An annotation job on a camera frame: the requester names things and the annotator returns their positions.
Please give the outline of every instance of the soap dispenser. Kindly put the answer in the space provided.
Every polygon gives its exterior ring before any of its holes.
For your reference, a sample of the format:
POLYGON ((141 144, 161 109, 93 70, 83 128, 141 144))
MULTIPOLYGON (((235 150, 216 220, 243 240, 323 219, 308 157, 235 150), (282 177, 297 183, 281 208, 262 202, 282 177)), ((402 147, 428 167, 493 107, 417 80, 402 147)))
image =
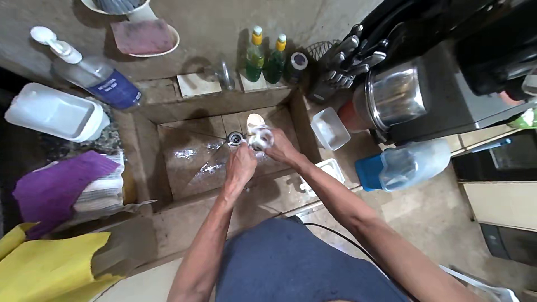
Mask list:
POLYGON ((67 42, 58 41, 56 34, 43 26, 30 31, 32 38, 50 46, 59 58, 54 60, 56 73, 80 86, 115 109, 133 109, 140 105, 142 94, 124 75, 102 56, 82 57, 67 42))

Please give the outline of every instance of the yellow cap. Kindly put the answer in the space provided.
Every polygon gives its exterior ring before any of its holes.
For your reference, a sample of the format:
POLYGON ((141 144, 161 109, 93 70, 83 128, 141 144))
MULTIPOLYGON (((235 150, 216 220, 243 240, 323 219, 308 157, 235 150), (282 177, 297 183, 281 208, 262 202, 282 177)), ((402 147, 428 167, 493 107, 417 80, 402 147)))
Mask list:
POLYGON ((276 41, 276 49, 280 52, 284 51, 285 44, 287 43, 287 36, 280 34, 278 40, 276 41))
POLYGON ((262 29, 259 26, 253 28, 252 31, 252 44, 261 45, 261 40, 263 39, 262 29))

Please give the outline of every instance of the concrete wall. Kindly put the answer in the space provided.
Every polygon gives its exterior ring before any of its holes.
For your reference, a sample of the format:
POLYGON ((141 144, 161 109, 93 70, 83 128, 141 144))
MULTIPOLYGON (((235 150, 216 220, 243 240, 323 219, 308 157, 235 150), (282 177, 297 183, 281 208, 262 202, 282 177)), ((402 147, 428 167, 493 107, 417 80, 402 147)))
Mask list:
POLYGON ((51 28, 82 53, 102 54, 117 62, 132 80, 171 77, 199 70, 219 53, 234 64, 237 49, 249 40, 248 29, 263 27, 264 42, 273 45, 281 32, 288 45, 308 46, 343 38, 381 0, 152 0, 155 14, 175 27, 179 47, 171 54, 142 59, 121 54, 106 16, 80 0, 0 0, 0 66, 33 81, 58 86, 50 72, 53 55, 30 38, 35 25, 51 28))

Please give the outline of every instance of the sponge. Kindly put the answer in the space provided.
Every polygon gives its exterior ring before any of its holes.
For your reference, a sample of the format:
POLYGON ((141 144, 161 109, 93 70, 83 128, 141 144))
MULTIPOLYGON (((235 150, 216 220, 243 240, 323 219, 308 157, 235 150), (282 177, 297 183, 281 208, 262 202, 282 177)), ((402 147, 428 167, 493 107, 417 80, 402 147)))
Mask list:
POLYGON ((174 42, 162 19, 113 23, 115 44, 124 54, 156 54, 169 51, 174 42))

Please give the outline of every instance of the hand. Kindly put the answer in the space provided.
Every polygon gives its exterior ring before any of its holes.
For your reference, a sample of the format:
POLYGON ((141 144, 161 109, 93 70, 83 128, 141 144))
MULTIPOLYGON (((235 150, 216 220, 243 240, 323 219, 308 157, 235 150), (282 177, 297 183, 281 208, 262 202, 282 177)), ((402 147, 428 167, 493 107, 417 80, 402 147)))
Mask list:
POLYGON ((257 160, 248 144, 242 142, 241 145, 229 154, 226 164, 226 182, 230 182, 244 188, 244 185, 252 178, 256 171, 257 160))
POLYGON ((285 133, 280 128, 270 129, 274 135, 274 144, 272 147, 265 149, 265 154, 273 160, 291 165, 292 161, 300 155, 293 144, 289 141, 285 133))

